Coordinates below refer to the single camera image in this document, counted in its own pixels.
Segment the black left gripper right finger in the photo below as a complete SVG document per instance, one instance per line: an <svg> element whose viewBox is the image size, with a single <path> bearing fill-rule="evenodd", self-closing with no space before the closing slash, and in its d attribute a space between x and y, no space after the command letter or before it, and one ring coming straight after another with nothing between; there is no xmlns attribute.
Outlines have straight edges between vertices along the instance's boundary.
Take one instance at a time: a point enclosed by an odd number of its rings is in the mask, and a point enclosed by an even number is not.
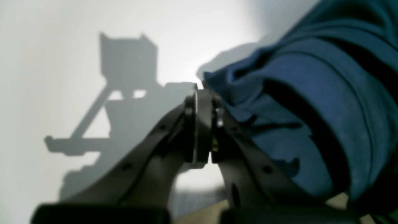
<svg viewBox="0 0 398 224"><path fill-rule="evenodd" d="M359 224L297 187L250 140L209 90L196 91L196 163L209 155L225 184L229 208L220 224Z"/></svg>

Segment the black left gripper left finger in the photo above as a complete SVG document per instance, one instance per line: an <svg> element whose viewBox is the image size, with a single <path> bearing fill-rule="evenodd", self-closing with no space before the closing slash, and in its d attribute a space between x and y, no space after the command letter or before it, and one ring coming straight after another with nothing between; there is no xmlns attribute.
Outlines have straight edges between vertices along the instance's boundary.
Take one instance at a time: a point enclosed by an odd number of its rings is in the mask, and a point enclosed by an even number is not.
<svg viewBox="0 0 398 224"><path fill-rule="evenodd" d="M197 92L168 112L145 139L85 190L42 204L33 224L171 224L170 191L185 163L196 163Z"/></svg>

